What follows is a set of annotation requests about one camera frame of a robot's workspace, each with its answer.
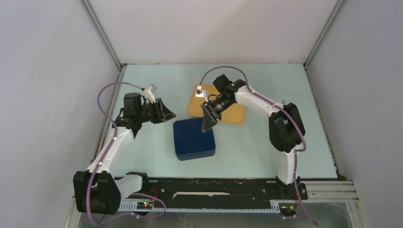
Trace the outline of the dark blue box lid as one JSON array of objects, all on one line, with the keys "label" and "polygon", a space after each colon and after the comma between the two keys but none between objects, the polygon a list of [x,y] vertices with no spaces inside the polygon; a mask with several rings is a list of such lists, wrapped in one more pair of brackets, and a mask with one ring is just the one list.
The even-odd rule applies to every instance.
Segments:
[{"label": "dark blue box lid", "polygon": [[202,132],[202,118],[191,118],[173,123],[174,149],[216,150],[213,130]]}]

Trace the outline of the blue chocolate box with insert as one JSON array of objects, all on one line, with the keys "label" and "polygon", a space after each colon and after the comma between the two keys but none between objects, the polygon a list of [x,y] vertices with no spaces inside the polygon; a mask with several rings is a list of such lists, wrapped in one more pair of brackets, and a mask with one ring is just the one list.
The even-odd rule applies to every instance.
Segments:
[{"label": "blue chocolate box with insert", "polygon": [[211,157],[215,155],[215,150],[183,149],[175,150],[175,155],[180,161],[194,160]]}]

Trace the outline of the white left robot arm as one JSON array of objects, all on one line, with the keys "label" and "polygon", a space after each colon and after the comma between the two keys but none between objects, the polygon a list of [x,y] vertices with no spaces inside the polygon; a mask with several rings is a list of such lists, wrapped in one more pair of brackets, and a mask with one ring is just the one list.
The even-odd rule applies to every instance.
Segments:
[{"label": "white left robot arm", "polygon": [[112,124],[109,144],[85,171],[77,171],[73,177],[77,210],[114,215],[122,199],[133,193],[139,198],[148,196],[150,184],[141,175],[126,174],[115,179],[118,164],[144,123],[160,124],[175,117],[160,98],[151,100],[141,93],[125,94],[124,106]]}]

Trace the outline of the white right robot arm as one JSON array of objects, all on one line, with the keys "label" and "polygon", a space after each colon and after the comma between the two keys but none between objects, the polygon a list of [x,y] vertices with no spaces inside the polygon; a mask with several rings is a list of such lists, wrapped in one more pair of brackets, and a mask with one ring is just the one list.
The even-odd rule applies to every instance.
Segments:
[{"label": "white right robot arm", "polygon": [[225,75],[213,82],[219,94],[210,100],[201,85],[197,85],[196,97],[203,97],[202,132],[212,129],[222,120],[222,113],[234,104],[241,104],[267,118],[269,140],[280,152],[276,186],[277,194],[284,199],[290,198],[296,191],[297,153],[306,149],[305,128],[295,104],[276,103],[253,90],[246,79],[230,81]]}]

